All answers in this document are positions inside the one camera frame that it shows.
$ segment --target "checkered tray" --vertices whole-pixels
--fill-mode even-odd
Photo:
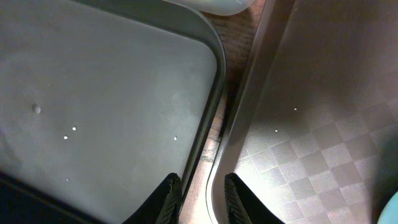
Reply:
[[[294,8],[235,172],[284,222],[374,223],[398,188],[398,4]]]

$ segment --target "gray tray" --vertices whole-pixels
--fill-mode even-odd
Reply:
[[[108,223],[168,173],[187,191],[225,81],[200,13],[163,1],[3,1],[0,33],[1,172]]]
[[[377,222],[398,191],[397,12],[396,2],[266,2],[208,182],[213,223],[228,222],[230,172],[286,223]]]

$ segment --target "water droplet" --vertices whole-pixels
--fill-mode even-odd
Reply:
[[[33,110],[35,113],[37,113],[37,114],[39,114],[40,112],[42,112],[42,109],[41,109],[40,106],[37,105],[37,104],[33,104],[33,105],[32,105],[32,110]]]

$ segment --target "checkered pattern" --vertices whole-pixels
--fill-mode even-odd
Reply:
[[[236,173],[287,223],[370,223],[372,183],[398,138],[396,83],[398,72],[375,76],[343,106],[316,99],[290,117],[261,109],[291,97],[265,90]]]

